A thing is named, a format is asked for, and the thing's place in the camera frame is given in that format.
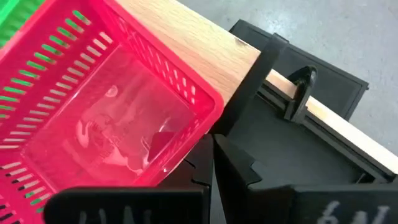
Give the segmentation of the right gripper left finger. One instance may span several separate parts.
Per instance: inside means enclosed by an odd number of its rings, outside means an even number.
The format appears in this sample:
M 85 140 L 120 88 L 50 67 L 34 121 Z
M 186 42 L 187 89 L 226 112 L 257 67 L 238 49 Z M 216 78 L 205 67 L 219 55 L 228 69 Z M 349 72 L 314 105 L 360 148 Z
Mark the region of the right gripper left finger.
M 214 140 L 204 135 L 155 187 L 73 187 L 45 204 L 53 224 L 181 223 L 210 221 Z

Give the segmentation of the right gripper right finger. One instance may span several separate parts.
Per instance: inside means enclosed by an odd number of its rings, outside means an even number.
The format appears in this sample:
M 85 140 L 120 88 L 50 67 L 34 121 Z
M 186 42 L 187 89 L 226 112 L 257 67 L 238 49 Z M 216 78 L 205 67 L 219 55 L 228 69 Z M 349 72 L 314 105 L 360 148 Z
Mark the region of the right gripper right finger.
M 227 223 L 397 223 L 397 184 L 293 184 L 223 135 L 214 140 Z

